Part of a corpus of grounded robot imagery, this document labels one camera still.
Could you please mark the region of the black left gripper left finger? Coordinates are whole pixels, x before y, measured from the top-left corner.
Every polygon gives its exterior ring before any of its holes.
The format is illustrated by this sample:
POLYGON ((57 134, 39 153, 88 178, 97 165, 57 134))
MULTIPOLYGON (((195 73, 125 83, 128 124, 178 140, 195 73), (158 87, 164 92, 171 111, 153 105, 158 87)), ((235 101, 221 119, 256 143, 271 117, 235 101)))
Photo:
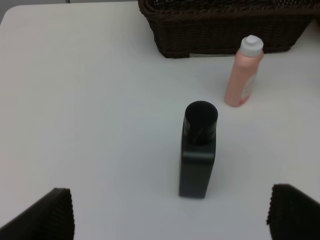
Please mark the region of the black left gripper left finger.
POLYGON ((71 190, 53 188, 0 228, 2 240, 73 240, 75 219, 71 190))

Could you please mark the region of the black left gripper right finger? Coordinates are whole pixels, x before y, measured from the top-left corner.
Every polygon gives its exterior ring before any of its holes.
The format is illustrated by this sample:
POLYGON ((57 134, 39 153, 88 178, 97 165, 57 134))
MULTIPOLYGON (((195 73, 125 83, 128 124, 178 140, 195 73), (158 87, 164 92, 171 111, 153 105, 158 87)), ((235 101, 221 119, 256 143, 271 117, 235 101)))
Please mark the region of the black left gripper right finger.
POLYGON ((275 184, 266 224, 273 240, 318 240, 320 203, 290 184, 275 184))

